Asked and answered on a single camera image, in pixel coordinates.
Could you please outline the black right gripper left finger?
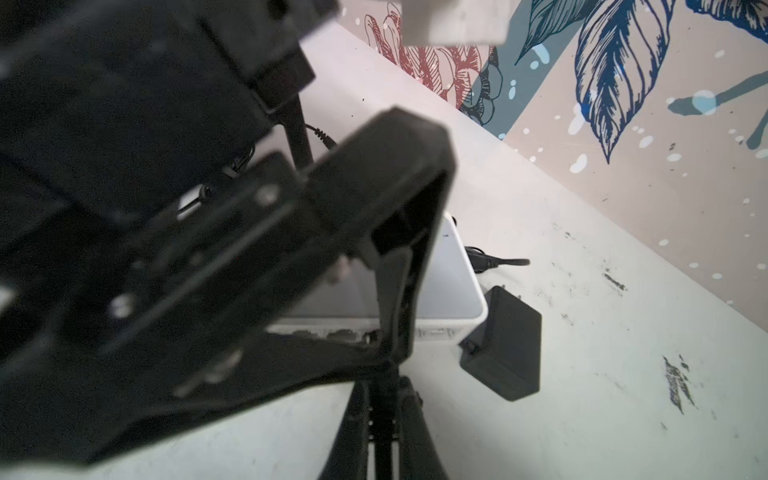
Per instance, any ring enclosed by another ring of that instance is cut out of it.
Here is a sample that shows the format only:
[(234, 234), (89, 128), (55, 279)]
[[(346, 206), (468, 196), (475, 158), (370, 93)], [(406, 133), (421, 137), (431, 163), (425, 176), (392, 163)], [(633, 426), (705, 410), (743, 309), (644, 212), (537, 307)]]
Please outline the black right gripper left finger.
[(367, 478), (370, 392), (367, 383), (356, 382), (320, 480)]

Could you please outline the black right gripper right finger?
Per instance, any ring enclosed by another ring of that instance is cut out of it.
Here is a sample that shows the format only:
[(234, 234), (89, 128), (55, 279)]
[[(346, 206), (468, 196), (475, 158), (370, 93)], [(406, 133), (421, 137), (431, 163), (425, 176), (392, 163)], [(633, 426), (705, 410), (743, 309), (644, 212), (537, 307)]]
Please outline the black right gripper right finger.
[(423, 416), (421, 398), (405, 376), (398, 380), (395, 412), (400, 478), (448, 480)]

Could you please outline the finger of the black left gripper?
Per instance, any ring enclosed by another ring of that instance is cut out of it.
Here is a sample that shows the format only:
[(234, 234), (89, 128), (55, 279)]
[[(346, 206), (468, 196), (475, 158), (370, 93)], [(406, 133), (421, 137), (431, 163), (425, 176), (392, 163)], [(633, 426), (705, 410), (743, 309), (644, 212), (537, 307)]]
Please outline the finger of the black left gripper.
[(439, 175), (398, 206), (370, 240), (379, 260), (374, 269), (379, 309), (378, 355), (401, 363), (413, 350), (416, 307), (438, 236), (450, 176)]

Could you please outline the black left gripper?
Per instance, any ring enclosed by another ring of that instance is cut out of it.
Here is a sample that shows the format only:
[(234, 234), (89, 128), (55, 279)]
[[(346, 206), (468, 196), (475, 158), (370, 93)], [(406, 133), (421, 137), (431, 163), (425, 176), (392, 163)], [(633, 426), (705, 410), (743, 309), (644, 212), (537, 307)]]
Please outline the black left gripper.
[(333, 1), (1, 5), (1, 461), (92, 465), (298, 390), (386, 374), (270, 333), (441, 174), (384, 111), (314, 159), (303, 37)]

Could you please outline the white network switch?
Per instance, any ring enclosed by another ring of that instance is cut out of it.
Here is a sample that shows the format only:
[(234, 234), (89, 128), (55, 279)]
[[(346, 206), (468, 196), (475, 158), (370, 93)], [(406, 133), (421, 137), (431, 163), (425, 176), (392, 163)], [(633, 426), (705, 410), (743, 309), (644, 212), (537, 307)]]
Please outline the white network switch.
[[(416, 300), (415, 340), (456, 344), (487, 312), (455, 222), (445, 213)], [(379, 328), (374, 273), (354, 260), (340, 280), (318, 286), (267, 331), (357, 344), (373, 341)]]

